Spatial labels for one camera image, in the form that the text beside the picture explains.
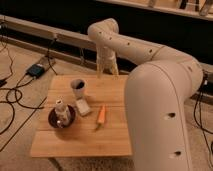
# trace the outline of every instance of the brown bowl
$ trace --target brown bowl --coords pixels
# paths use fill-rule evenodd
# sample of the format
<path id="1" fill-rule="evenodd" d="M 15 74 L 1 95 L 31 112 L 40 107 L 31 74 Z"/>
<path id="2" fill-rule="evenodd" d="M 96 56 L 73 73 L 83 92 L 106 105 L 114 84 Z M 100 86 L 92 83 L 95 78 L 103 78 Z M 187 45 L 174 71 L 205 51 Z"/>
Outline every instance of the brown bowl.
<path id="1" fill-rule="evenodd" d="M 75 120 L 75 110 L 73 109 L 72 106 L 69 106 L 69 105 L 68 105 L 68 109 L 70 111 L 71 119 L 68 125 L 63 125 L 63 128 L 69 127 Z M 53 128 L 59 128 L 59 126 L 57 125 L 57 120 L 58 120 L 58 117 L 55 113 L 55 108 L 53 108 L 49 113 L 48 122 Z"/>

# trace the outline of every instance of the power strip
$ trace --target power strip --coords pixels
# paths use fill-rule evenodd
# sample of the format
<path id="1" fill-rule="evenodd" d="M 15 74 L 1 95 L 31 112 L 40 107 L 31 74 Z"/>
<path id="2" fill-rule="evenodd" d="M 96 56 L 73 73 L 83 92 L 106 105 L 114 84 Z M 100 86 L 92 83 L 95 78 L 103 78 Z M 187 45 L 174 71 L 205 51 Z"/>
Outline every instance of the power strip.
<path id="1" fill-rule="evenodd" d="M 30 68 L 28 68 L 26 74 L 30 75 L 31 77 L 39 78 L 54 64 L 54 58 L 48 58 L 44 56 L 39 59 L 35 64 L 33 64 Z"/>

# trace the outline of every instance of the black wall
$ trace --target black wall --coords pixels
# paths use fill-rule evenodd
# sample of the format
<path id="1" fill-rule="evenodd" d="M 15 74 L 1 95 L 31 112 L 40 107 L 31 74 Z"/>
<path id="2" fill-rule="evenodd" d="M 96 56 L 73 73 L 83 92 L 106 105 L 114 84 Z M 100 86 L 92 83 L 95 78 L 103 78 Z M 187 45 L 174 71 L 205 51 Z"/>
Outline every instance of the black wall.
<path id="1" fill-rule="evenodd" d="M 213 21 L 93 0 L 0 0 L 0 13 L 85 34 L 93 22 L 112 17 L 121 34 L 166 44 L 213 64 Z"/>

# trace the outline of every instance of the table leg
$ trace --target table leg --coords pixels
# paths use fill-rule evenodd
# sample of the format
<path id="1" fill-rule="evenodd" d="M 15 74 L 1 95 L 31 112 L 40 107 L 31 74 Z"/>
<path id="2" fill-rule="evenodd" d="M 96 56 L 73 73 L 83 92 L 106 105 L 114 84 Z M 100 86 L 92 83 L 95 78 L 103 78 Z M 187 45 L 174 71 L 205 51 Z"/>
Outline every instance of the table leg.
<path id="1" fill-rule="evenodd" d="M 58 171 L 63 171 L 63 168 L 54 157 L 49 157 L 48 160 L 58 169 Z"/>

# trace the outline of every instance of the small white object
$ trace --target small white object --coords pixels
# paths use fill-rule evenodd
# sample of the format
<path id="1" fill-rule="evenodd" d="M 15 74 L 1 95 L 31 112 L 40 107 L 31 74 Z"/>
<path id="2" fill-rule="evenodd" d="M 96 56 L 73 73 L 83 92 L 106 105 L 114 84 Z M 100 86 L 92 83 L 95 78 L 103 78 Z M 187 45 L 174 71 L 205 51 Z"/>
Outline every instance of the small white object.
<path id="1" fill-rule="evenodd" d="M 91 112 L 91 108 L 85 99 L 76 100 L 76 106 L 81 116 L 85 116 Z"/>
<path id="2" fill-rule="evenodd" d="M 57 125 L 68 125 L 71 119 L 71 114 L 67 105 L 62 100 L 56 100 L 55 113 L 58 117 Z"/>

